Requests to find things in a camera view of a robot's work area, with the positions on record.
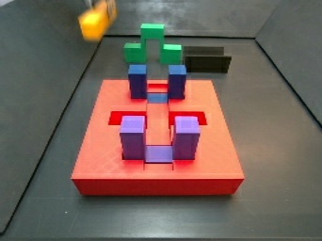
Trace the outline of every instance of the red platform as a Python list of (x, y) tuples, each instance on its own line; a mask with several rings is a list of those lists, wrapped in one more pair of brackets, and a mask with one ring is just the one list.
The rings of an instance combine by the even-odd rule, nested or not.
[[(165, 81), (148, 81), (148, 84)], [(164, 85), (148, 86), (162, 92)], [(126, 80), (102, 81), (71, 180), (82, 195), (226, 195), (234, 193), (244, 174), (225, 126), (222, 111), (209, 80), (186, 80), (184, 100), (160, 105), (158, 113), (145, 100), (129, 99)], [(200, 139), (193, 161), (173, 164), (144, 164), (142, 160), (121, 160), (118, 124), (121, 115), (144, 115), (148, 144), (168, 145), (172, 120), (177, 115), (194, 115), (200, 123)]]

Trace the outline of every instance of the blue pillar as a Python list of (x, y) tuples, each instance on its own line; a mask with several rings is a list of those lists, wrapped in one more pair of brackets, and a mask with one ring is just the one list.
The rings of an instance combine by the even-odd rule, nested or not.
[(128, 81), (132, 99), (146, 98), (146, 80), (145, 80), (145, 65), (129, 65)]
[(168, 65), (168, 99), (184, 99), (184, 86), (184, 65)]
[(144, 116), (124, 116), (118, 130), (122, 159), (142, 160), (145, 151)]
[(174, 117), (173, 160), (193, 160), (200, 136), (196, 117)]

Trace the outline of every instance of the gray wall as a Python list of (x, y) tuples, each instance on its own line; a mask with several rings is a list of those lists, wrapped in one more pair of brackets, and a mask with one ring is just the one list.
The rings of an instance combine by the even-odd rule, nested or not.
[(0, 8), (0, 232), (96, 50), (80, 35), (84, 9), (78, 0)]
[(11, 2), (11, 0), (0, 0), (0, 7), (3, 6), (9, 2)]
[(141, 23), (165, 24), (165, 35), (255, 38), (280, 0), (117, 0), (108, 35), (137, 35)]
[(322, 123), (322, 1), (283, 0), (256, 41)]

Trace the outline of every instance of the yellow block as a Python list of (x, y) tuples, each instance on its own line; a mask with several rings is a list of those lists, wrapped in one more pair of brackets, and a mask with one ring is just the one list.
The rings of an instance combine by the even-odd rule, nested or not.
[(101, 0), (94, 7), (78, 16), (78, 25), (85, 40), (100, 40), (106, 28), (116, 19), (114, 0)]

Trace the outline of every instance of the blue block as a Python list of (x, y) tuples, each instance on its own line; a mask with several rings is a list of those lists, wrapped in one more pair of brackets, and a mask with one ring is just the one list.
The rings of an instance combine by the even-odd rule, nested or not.
[(145, 163), (172, 163), (170, 146), (145, 146)]
[(176, 117), (172, 151), (174, 160), (193, 160), (200, 136), (196, 117)]
[(130, 64), (128, 74), (145, 74), (145, 64)]
[(132, 99), (146, 98), (145, 65), (129, 65), (128, 82)]
[(144, 159), (144, 116), (121, 118), (118, 137), (124, 160)]
[(185, 67), (168, 66), (168, 99), (184, 99)]
[(166, 104), (166, 93), (146, 93), (146, 103)]
[(184, 65), (168, 65), (168, 74), (185, 75)]

